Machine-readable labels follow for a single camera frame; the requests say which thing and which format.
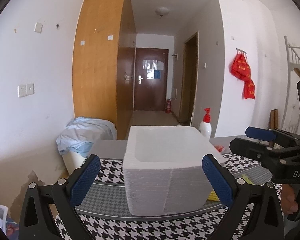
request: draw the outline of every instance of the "doorway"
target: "doorway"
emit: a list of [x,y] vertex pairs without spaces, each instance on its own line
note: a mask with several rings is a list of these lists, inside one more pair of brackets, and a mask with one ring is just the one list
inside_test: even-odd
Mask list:
[[198,33],[191,36],[184,45],[183,79],[179,122],[190,126],[195,104],[198,77]]
[[134,110],[165,110],[168,59],[168,49],[136,48]]

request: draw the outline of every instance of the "door handle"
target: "door handle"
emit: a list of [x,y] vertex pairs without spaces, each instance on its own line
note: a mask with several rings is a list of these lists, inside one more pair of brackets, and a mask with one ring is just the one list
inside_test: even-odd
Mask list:
[[143,79],[141,76],[139,76],[139,84],[141,84],[141,79]]

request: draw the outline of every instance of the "wooden wardrobe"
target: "wooden wardrobe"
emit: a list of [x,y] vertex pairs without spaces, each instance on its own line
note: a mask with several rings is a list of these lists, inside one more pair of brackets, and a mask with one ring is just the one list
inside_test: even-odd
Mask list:
[[74,113],[113,122],[118,140],[133,111],[136,36],[131,0],[84,0],[74,42]]

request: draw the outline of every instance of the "ceiling light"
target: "ceiling light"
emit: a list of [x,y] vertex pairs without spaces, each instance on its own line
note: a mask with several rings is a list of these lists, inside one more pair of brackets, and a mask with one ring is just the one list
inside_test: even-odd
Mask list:
[[170,10],[167,7],[159,7],[155,10],[155,13],[159,15],[161,18],[167,15],[169,12]]

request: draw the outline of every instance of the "metal screw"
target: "metal screw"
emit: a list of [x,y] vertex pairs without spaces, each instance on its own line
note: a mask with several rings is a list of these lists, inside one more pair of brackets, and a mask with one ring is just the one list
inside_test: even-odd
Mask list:
[[238,182],[240,185],[243,185],[243,184],[246,183],[246,181],[245,181],[244,179],[241,179],[241,178],[237,179],[237,182]]
[[274,187],[274,185],[273,185],[272,182],[267,182],[267,186],[270,187],[270,188],[273,188],[273,187]]
[[29,185],[29,188],[34,188],[34,187],[35,187],[35,185],[36,185],[36,183],[35,183],[35,182],[32,182],[32,183],[30,183],[30,185]]
[[58,184],[59,185],[63,185],[63,184],[65,184],[66,183],[66,179],[59,179],[58,180]]

